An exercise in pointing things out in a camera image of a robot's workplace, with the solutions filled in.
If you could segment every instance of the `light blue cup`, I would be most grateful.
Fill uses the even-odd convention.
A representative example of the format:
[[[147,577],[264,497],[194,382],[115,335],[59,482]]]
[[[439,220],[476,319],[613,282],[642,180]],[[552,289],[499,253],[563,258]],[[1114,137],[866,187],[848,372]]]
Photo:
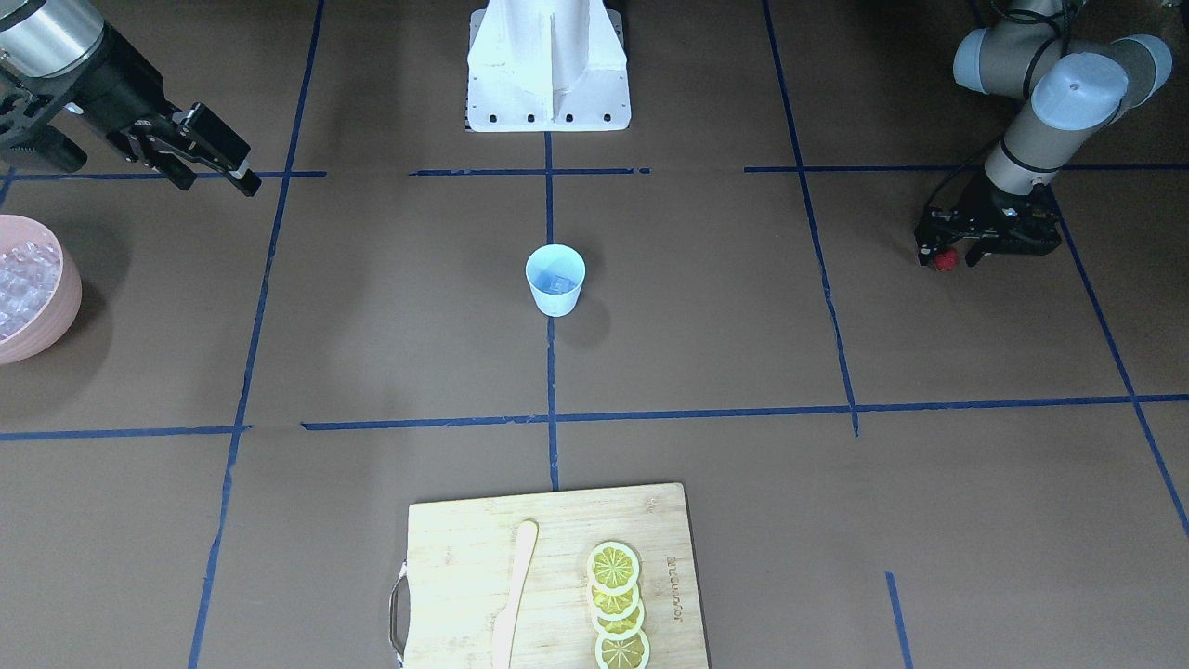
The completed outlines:
[[[524,277],[533,289],[536,308],[545,315],[566,315],[578,302],[586,278],[586,263],[565,244],[549,244],[533,251],[524,264]]]

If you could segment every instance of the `plastic cup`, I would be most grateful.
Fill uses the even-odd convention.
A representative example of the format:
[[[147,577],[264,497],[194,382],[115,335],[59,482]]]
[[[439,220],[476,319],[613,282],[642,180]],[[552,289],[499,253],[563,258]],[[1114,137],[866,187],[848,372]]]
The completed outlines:
[[[82,301],[82,280],[70,254],[58,238],[44,225],[31,217],[0,214],[0,252],[25,241],[52,244],[62,253],[62,270],[50,298],[33,314],[29,323],[7,340],[0,341],[0,365],[34,356],[57,342],[78,315]]]
[[[586,263],[565,244],[549,244],[533,251],[524,264],[524,277],[533,289],[536,308],[545,315],[566,315],[578,302],[586,278]]]

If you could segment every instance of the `wooden cutting board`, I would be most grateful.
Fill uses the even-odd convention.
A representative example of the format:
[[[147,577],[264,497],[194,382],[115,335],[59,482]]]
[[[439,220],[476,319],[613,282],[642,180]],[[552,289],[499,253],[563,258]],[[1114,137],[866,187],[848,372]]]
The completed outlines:
[[[409,507],[408,669],[490,669],[516,528],[536,522],[511,669],[594,669],[586,557],[604,541],[640,556],[649,669],[707,669],[690,517],[680,484]]]

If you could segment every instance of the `lemon slice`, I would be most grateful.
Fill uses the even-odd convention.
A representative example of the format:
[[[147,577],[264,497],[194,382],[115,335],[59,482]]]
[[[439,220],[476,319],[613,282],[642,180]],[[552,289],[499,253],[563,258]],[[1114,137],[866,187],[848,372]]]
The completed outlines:
[[[640,586],[633,586],[622,595],[609,595],[591,587],[586,591],[586,599],[590,600],[591,606],[597,610],[598,617],[603,620],[622,620],[630,616],[636,605],[640,604]]]
[[[609,595],[622,595],[640,579],[640,558],[619,542],[603,542],[586,560],[591,585]]]
[[[598,630],[600,637],[611,639],[612,642],[621,642],[628,637],[636,636],[636,632],[643,627],[644,602],[640,602],[628,616],[618,620],[606,620],[599,616],[594,616],[591,619],[594,621],[594,629]]]
[[[627,639],[600,636],[594,642],[594,662],[599,669],[644,669],[648,664],[648,637],[643,631]]]

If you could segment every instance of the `metal handle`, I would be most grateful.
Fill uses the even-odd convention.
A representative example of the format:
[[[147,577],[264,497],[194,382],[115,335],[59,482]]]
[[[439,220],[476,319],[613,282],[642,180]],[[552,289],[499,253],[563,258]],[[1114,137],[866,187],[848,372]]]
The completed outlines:
[[[397,605],[397,591],[401,588],[402,582],[408,582],[409,580],[409,561],[405,560],[401,563],[401,572],[396,575],[396,583],[392,585],[392,594],[388,598],[388,613],[389,613],[389,627],[388,627],[388,640],[392,644],[392,652],[396,654],[396,667],[401,669],[404,667],[404,644],[396,640],[396,605]]]

